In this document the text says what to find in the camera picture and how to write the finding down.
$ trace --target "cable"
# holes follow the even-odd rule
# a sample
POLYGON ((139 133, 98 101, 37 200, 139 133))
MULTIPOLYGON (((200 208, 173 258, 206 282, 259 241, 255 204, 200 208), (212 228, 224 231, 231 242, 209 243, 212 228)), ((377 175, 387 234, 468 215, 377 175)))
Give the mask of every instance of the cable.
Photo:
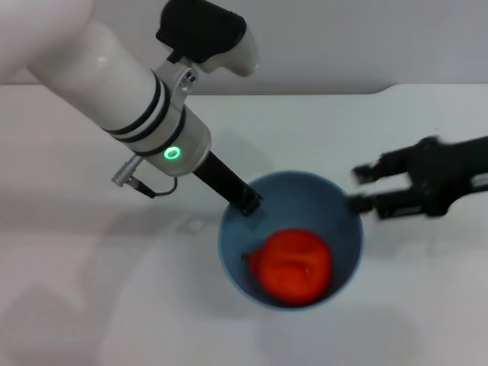
POLYGON ((175 183, 173 185, 173 188, 171 188, 167 192, 156 193, 156 197, 169 196, 171 193, 176 191, 176 188, 178 188, 178 178, 175 177, 175 183))

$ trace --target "green led light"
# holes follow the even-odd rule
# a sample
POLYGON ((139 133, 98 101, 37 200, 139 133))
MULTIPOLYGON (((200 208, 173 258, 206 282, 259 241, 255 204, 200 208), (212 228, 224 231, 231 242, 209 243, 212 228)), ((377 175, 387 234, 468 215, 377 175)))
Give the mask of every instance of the green led light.
POLYGON ((179 147, 172 146, 166 149, 164 156, 167 160, 175 160, 181 155, 181 150, 179 147))

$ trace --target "tomato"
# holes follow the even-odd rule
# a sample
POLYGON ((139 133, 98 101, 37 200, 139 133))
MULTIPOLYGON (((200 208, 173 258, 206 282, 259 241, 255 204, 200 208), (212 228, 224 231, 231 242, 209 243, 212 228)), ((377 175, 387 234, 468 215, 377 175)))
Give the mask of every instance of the tomato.
POLYGON ((306 230, 282 230, 252 255, 249 270, 276 300, 304 306, 321 298, 332 282, 332 255, 327 244, 306 230))

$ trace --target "bowl rim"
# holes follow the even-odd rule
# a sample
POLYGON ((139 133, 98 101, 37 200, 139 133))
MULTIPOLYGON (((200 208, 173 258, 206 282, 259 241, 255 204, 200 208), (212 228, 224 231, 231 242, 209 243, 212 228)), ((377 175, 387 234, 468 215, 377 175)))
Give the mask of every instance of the bowl rim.
MULTIPOLYGON (((318 175, 316 173, 305 172, 305 171, 300 171, 300 170, 285 170, 285 171, 273 172, 273 173, 270 173, 270 174, 267 174, 267 175, 263 175, 262 177, 259 177, 259 178, 255 179, 249 185, 252 186, 254 184, 259 183, 260 181, 264 181, 265 179, 273 178, 273 177, 279 176, 279 175, 307 175, 307 176, 309 176, 311 178, 317 178, 320 181, 322 181, 323 183, 326 183, 326 184, 334 187, 337 191, 341 192, 341 194, 345 195, 345 192, 342 190, 342 188, 340 188, 333 181, 330 181, 329 179, 324 178, 323 176, 318 175)), ((316 303, 312 303, 310 305, 306 305, 305 307, 278 307, 278 306, 275 306, 275 305, 270 305, 268 303, 263 303, 262 301, 254 298, 253 296, 251 296, 250 294, 248 294, 247 292, 245 292, 234 281, 233 277, 229 273, 229 270, 227 269, 227 266, 225 264, 225 261, 223 260, 223 254, 222 254, 223 221, 224 221, 226 215, 229 213, 230 210, 233 210, 233 208, 230 205, 228 205, 227 208, 225 209, 224 213, 223 213, 223 216, 222 216, 221 220, 220 220, 219 238, 218 238, 218 240, 219 240, 219 245, 218 246, 219 246, 220 263, 222 264, 223 269, 226 272, 226 275, 229 278, 230 282, 232 282, 233 286, 241 294, 243 294, 245 297, 247 297, 248 299, 250 299, 252 302, 257 303, 257 304, 261 305, 262 307, 266 307, 266 308, 271 309, 271 310, 278 310, 278 311, 284 311, 284 312, 296 312, 296 311, 308 310, 308 309, 312 309, 314 307, 318 307, 319 305, 322 305, 322 304, 324 304, 324 303, 332 300, 339 293, 341 293, 349 285, 349 283, 351 282, 351 280, 353 279, 353 277, 356 276, 356 273, 358 272, 358 268, 359 268, 359 265, 360 265, 361 260, 362 260, 362 257, 363 257, 363 251, 364 251, 364 227, 363 227, 363 221, 362 221, 360 215, 358 215, 358 219, 359 219, 359 232, 360 232, 361 240, 360 240, 360 243, 359 243, 358 260, 356 262, 356 265, 355 265, 354 269, 351 272, 351 275, 349 276, 349 278, 347 279, 347 281, 338 290, 336 290, 333 294, 331 294, 330 296, 326 297, 325 299, 322 299, 322 300, 317 301, 316 303)))

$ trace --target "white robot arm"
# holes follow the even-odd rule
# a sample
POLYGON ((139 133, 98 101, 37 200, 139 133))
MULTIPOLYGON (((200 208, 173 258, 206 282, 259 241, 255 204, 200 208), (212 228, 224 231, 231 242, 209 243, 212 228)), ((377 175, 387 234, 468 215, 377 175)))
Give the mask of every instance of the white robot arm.
POLYGON ((27 67, 46 87, 134 152, 113 181, 158 196, 133 177, 144 160, 172 177, 194 173, 243 214, 259 195, 210 151, 210 131, 185 107, 205 72, 247 76, 258 65, 240 16, 205 0, 171 0, 157 37, 172 55, 156 72, 139 64, 113 32, 92 18, 94 0, 4 0, 0 4, 0 81, 27 67))

